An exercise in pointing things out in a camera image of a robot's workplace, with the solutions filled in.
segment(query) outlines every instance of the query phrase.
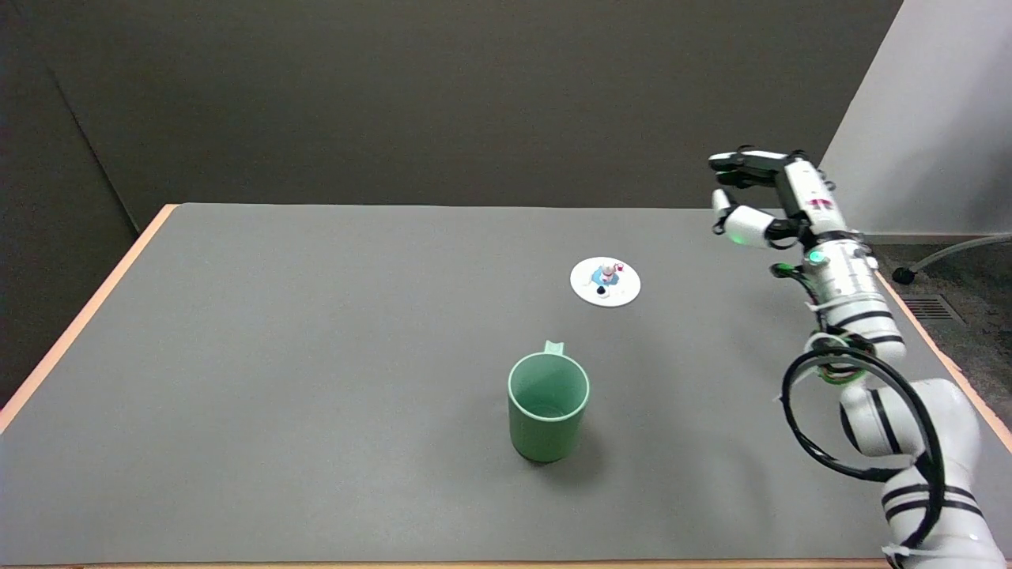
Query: carpet floor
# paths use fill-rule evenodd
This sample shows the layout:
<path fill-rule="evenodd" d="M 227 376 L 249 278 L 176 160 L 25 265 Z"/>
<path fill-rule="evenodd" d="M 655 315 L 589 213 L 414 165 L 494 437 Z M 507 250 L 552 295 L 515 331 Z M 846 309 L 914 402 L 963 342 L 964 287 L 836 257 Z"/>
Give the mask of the carpet floor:
<path fill-rule="evenodd" d="M 878 245 L 881 272 L 910 266 L 941 247 Z M 893 282 L 904 295 L 940 295 L 958 320 L 919 319 L 962 370 L 988 406 L 1012 426 L 1012 245 L 960 251 L 926 267 L 912 284 Z"/>

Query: wooden table edge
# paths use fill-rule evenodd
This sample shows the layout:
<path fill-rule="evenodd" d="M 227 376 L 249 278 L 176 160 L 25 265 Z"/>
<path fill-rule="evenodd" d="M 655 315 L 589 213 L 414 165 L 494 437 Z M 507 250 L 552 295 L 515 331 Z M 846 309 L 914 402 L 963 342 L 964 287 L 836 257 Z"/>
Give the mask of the wooden table edge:
<path fill-rule="evenodd" d="M 67 352 L 74 340 L 81 333 L 81 330 L 88 324 L 91 317 L 98 311 L 108 298 L 109 294 L 119 283 L 119 279 L 130 269 L 134 261 L 152 238 L 158 233 L 162 225 L 169 218 L 172 212 L 178 207 L 170 204 L 162 208 L 155 216 L 155 219 L 145 228 L 144 232 L 126 251 L 123 258 L 119 260 L 112 272 L 102 281 L 95 294 L 91 297 L 81 312 L 70 323 L 70 326 L 60 335 L 60 338 L 53 344 L 53 347 L 46 353 L 41 361 L 35 367 L 28 378 L 21 384 L 21 387 L 14 393 L 10 401 L 0 409 L 0 434 L 10 425 L 28 398 L 38 389 L 43 381 L 50 372 L 60 361 L 60 358 Z M 921 326 L 914 314 L 907 308 L 900 295 L 893 287 L 877 274 L 878 280 L 884 290 L 897 302 L 900 309 L 914 324 L 914 328 L 928 344 L 938 359 L 941 360 L 945 369 L 952 375 L 956 384 L 966 394 L 971 403 L 977 407 L 978 412 L 984 420 L 995 431 L 1005 448 L 1012 453 L 1012 432 L 1008 426 L 1002 422 L 1001 418 L 985 403 L 977 390 L 969 384 L 962 371 L 952 359 L 942 352 L 935 344 L 928 332 Z M 888 567 L 882 559 L 790 559 L 790 560 L 706 560 L 706 561 L 683 561 L 683 560 L 649 560 L 649 561 L 585 561 L 585 562 L 452 562 L 452 563 L 182 563 L 182 564 L 159 564 L 159 563 L 118 563 L 118 564 L 94 564 L 94 565 L 57 565 L 57 566 L 9 566 L 28 569 L 30 567 L 81 567 L 81 568 L 144 568 L 144 569 L 219 569 L 229 567 L 232 569 L 543 569 L 545 567 L 562 567 L 568 569 L 601 569 L 604 567 L 621 567 L 623 569 L 881 569 Z"/>
<path fill-rule="evenodd" d="M 162 224 L 165 223 L 165 220 L 168 219 L 169 215 L 176 209 L 176 205 L 165 206 L 160 212 L 158 212 L 155 219 L 151 221 L 147 228 L 145 228 L 141 236 L 138 237 L 137 241 L 134 242 L 134 245 L 131 246 L 130 250 L 126 251 L 126 254 L 123 255 L 123 258 L 119 259 L 115 268 L 113 268 L 112 272 L 105 277 L 105 280 L 102 281 L 102 284 L 97 291 L 95 291 L 95 294 L 88 300 L 88 303 L 84 305 L 81 312 L 74 317 L 70 326 L 64 330 L 64 333 L 60 335 L 60 338 L 57 339 L 55 344 L 53 344 L 53 347 L 46 352 L 41 361 L 35 365 L 35 369 L 32 370 L 28 378 L 24 380 L 21 387 L 14 392 L 14 396 L 10 398 L 10 401 L 8 401 L 6 405 L 4 405 L 3 409 L 0 409 L 0 434 L 3 434 L 7 427 L 10 426 L 11 421 L 14 420 L 18 411 L 20 411 L 28 402 L 28 398 L 31 397 L 31 394 L 35 393 L 35 390 L 43 384 L 46 377 L 50 375 L 50 372 L 52 372 L 54 368 L 56 368 L 60 358 L 67 353 L 70 345 L 77 339 L 81 330 L 84 329 L 84 327 L 88 324 L 88 321 L 91 320 L 91 317 L 94 316 L 95 312 L 97 312 L 99 307 L 102 306 L 102 303 L 105 302 L 105 299 L 108 298 L 112 290 L 115 289 L 119 279 L 123 277 L 123 274 L 125 274 L 126 270 L 132 264 L 134 264 L 134 261 L 137 260 L 141 251 L 148 246 L 148 243 L 151 242 L 151 239 L 156 233 L 158 233 Z"/>

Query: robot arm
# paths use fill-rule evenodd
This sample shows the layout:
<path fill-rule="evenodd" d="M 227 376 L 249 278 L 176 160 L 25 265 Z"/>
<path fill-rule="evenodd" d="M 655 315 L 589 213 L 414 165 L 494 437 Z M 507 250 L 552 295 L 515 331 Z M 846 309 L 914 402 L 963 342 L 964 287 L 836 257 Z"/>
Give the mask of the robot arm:
<path fill-rule="evenodd" d="M 980 455 L 977 413 L 962 391 L 949 381 L 913 382 L 927 408 L 941 446 L 945 490 L 941 514 L 916 551 L 890 547 L 906 557 L 905 568 L 999 569 L 1005 556 L 995 544 L 972 490 Z M 840 418 L 850 443 L 866 457 L 921 457 L 924 442 L 914 415 L 896 391 L 849 385 L 840 396 Z M 928 482 L 918 466 L 890 478 L 881 490 L 881 506 L 894 543 L 902 543 L 924 518 Z"/>
<path fill-rule="evenodd" d="M 740 148 L 709 158 L 721 184 L 776 188 L 784 219 L 738 204 L 730 191 L 712 194 L 713 233 L 751 246 L 787 249 L 800 244 L 803 261 L 771 270 L 808 292 L 819 329 L 806 353 L 784 376 L 781 402 L 788 425 L 818 462 L 848 476 L 883 483 L 881 503 L 898 546 L 883 548 L 903 569 L 998 569 L 1005 557 L 971 490 L 980 452 L 977 414 L 963 393 L 945 380 L 907 382 L 890 363 L 906 346 L 874 273 L 877 262 L 847 228 L 833 185 L 804 153 Z M 794 238 L 788 245 L 777 242 Z M 789 390 L 808 369 L 843 389 L 840 418 L 851 444 L 867 457 L 909 456 L 907 469 L 858 470 L 840 465 L 797 429 Z M 869 388 L 871 375 L 889 387 Z"/>

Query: black stripe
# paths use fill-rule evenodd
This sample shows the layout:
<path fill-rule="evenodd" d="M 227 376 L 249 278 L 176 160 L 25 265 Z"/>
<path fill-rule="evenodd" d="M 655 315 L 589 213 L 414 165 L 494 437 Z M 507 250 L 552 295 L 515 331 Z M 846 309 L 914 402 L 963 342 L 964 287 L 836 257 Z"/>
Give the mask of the black stripe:
<path fill-rule="evenodd" d="M 843 433 L 847 435 L 850 445 L 860 453 L 861 448 L 857 445 L 857 438 L 854 437 L 854 427 L 850 425 L 850 417 L 847 416 L 847 412 L 843 409 L 843 403 L 840 404 L 840 422 L 843 423 Z"/>
<path fill-rule="evenodd" d="M 905 496 L 907 494 L 914 494 L 917 492 L 927 492 L 930 489 L 931 487 L 929 487 L 927 484 L 911 484 L 910 486 L 901 486 L 896 490 L 890 490 L 889 492 L 886 492 L 884 496 L 882 496 L 882 507 L 886 507 L 886 504 L 889 503 L 889 501 L 892 500 L 893 498 L 899 498 L 900 496 Z M 949 494 L 957 494 L 959 496 L 969 498 L 971 500 L 975 501 L 977 500 L 977 498 L 975 498 L 973 494 L 956 486 L 946 486 L 945 492 Z"/>
<path fill-rule="evenodd" d="M 886 439 L 889 440 L 889 448 L 893 451 L 894 455 L 902 455 L 903 451 L 900 449 L 900 441 L 896 439 L 896 433 L 893 432 L 893 424 L 889 422 L 889 417 L 886 415 L 886 409 L 882 408 L 881 397 L 878 396 L 878 390 L 871 390 L 871 401 L 875 404 L 875 412 L 878 413 L 878 420 L 882 423 L 882 429 L 886 430 Z"/>
<path fill-rule="evenodd" d="M 854 322 L 864 320 L 865 318 L 893 318 L 893 313 L 888 310 L 869 310 L 868 312 L 860 312 L 853 316 L 848 316 L 833 325 L 843 328 L 847 324 L 853 324 Z"/>
<path fill-rule="evenodd" d="M 877 338 L 867 338 L 867 340 L 873 344 L 880 344 L 884 342 L 900 342 L 906 345 L 903 341 L 903 336 L 878 336 Z"/>
<path fill-rule="evenodd" d="M 886 510 L 886 521 L 893 519 L 897 514 L 903 513 L 905 511 L 910 511 L 912 509 L 928 507 L 927 500 L 915 500 L 913 502 L 906 502 L 900 505 L 893 506 Z M 966 502 L 957 502 L 955 500 L 945 500 L 942 502 L 942 507 L 955 508 L 968 511 L 971 513 L 976 513 L 981 517 L 984 517 L 984 512 L 981 508 L 975 506 L 974 504 L 967 504 Z"/>

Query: small figurine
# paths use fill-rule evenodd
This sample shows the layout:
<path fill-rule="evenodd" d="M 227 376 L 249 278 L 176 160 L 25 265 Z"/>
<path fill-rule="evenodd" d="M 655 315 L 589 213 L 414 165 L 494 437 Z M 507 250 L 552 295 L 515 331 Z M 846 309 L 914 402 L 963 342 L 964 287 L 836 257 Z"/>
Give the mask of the small figurine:
<path fill-rule="evenodd" d="M 611 287 L 618 283 L 618 268 L 616 264 L 602 264 L 591 275 L 590 280 L 599 287 Z"/>

